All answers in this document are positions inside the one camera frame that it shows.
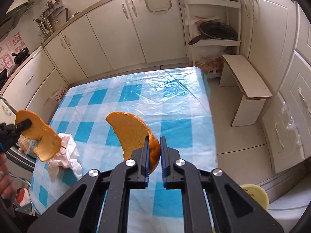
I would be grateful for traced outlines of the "person's hand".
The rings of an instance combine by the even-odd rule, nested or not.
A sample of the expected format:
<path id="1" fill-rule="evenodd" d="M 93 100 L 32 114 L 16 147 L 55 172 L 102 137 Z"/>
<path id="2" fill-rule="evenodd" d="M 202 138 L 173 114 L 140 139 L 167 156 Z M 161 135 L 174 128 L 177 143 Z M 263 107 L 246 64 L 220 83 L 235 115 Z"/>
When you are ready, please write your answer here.
<path id="1" fill-rule="evenodd" d="M 2 199 L 11 199 L 13 195 L 16 194 L 16 188 L 13 185 L 12 178 L 8 171 L 6 161 L 7 157 L 4 153 L 0 154 L 0 171 L 1 171 L 1 181 L 0 181 L 0 194 Z"/>

